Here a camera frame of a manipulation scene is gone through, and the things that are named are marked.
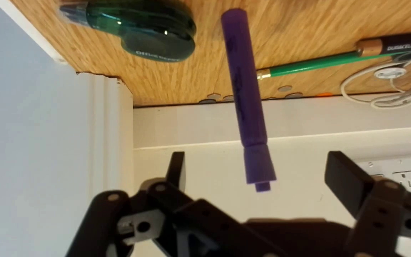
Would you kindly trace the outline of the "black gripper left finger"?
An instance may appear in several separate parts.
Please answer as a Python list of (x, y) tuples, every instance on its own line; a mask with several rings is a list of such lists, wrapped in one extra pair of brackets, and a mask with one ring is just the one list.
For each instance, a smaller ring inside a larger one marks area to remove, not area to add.
[(183, 192), (184, 159), (174, 152), (167, 174), (147, 180), (133, 197), (121, 190), (97, 194), (66, 257), (130, 257), (143, 242), (167, 257), (243, 257), (243, 226)]

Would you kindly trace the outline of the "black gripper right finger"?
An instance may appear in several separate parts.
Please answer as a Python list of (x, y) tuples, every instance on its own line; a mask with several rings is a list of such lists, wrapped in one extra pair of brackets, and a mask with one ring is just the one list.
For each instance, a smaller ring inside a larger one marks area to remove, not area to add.
[(411, 192), (375, 180), (343, 152), (327, 156), (324, 182), (355, 219), (344, 244), (347, 257), (403, 257), (400, 237), (411, 240)]

